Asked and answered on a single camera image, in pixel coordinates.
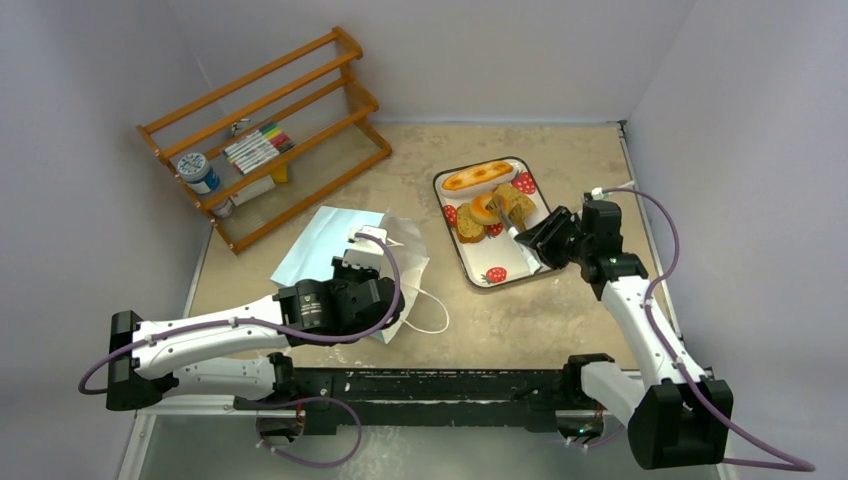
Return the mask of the long fake bread loaf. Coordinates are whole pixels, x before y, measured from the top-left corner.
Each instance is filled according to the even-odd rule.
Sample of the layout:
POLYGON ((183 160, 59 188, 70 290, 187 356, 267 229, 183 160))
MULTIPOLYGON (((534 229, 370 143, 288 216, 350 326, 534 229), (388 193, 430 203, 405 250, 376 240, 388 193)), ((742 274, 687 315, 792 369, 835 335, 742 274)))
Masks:
POLYGON ((475 196, 510 182, 516 173, 516 168, 507 161, 489 161, 449 174, 438 187, 439 191, 448 198, 475 196))

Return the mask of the orange fake donut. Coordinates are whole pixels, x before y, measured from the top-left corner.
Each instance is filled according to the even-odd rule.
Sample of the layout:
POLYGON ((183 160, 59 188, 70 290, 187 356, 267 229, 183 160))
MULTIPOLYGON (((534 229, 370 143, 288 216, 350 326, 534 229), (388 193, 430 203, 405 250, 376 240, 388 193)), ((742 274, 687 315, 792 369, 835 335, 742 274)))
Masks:
POLYGON ((495 225, 500 222, 500 216, 493 210, 492 192, 480 194, 470 202, 470 215, 472 219, 484 226, 495 225))

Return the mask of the white strawberry tray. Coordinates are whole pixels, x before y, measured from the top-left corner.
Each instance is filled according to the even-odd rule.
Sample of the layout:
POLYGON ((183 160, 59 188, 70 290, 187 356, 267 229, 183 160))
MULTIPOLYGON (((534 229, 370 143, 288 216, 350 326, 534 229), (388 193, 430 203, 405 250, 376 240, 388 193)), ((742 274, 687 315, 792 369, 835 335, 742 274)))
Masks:
MULTIPOLYGON (((514 175, 518 177, 516 187, 526 193, 536 206, 535 211, 524 219, 525 225, 530 228, 539 224, 551 213, 551 207, 539 191, 528 164, 514 156, 497 158, 497 161, 505 161, 514 168, 514 175)), ((449 219, 449 215, 453 213, 449 206, 457 209, 463 203, 471 203, 474 195, 451 198, 443 193, 442 184, 451 174, 480 165, 483 165, 483 162, 444 170, 437 173, 432 180, 438 204, 445 214, 445 221, 449 224, 452 241, 466 277, 476 287, 489 289, 529 280, 551 272, 552 269, 544 265, 532 271, 522 256, 519 245, 507 231, 497 226, 487 230, 480 242, 462 243, 459 240, 456 229, 449 219)))

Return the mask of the round brown bread slice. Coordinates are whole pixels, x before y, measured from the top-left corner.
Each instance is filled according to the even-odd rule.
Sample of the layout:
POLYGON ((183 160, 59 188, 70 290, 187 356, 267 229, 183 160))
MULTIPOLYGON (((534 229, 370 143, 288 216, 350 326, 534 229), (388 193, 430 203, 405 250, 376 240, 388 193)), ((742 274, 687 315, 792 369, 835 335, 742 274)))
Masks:
POLYGON ((511 184, 498 185, 493 194, 499 201, 501 211, 520 232, 527 229, 527 221, 536 211, 532 199, 511 184))

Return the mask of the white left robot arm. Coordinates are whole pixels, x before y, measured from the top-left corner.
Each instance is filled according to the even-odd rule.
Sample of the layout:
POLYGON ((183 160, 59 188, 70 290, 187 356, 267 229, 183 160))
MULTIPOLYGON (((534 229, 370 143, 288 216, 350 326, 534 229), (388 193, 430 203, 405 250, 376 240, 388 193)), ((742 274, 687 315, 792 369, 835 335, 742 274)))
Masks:
POLYGON ((397 322, 400 286, 373 268, 334 258, 331 279, 300 280, 257 301, 213 314, 144 320, 113 315, 106 407, 130 411, 178 395, 232 395, 292 405, 300 392, 284 349, 350 344, 397 322))

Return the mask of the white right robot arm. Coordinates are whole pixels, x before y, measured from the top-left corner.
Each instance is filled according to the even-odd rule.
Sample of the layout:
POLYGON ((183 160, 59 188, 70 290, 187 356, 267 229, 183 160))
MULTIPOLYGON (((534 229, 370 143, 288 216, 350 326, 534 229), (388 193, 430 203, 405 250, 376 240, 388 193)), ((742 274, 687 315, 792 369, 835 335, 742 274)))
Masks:
POLYGON ((627 431, 635 461, 644 469, 722 462, 733 393, 706 377, 685 352, 662 311, 651 308, 651 282, 640 258, 623 249, 622 211, 610 201, 589 200, 581 213, 558 207, 515 235, 543 266, 580 268, 582 279, 618 324, 640 371, 628 376, 606 354, 572 355, 561 392, 576 407, 601 404, 627 431))

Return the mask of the light blue paper bag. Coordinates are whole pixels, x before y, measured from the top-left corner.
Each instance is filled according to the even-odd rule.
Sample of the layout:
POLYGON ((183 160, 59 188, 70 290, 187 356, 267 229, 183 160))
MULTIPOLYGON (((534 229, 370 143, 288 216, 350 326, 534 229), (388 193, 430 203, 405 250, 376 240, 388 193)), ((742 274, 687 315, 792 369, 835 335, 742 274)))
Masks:
POLYGON ((405 306, 400 309, 399 319, 392 326, 372 336, 387 344, 403 325, 421 334, 445 332, 450 326, 450 314, 441 300, 421 288, 430 257, 420 230, 408 218, 322 206, 284 255, 270 281, 283 288, 305 279, 328 280, 333 274, 331 261, 335 258, 354 270, 371 268, 392 275, 386 251, 391 252, 398 267, 405 306), (422 296, 434 301, 444 313, 444 324, 436 330, 418 327, 409 319, 412 307, 422 296))

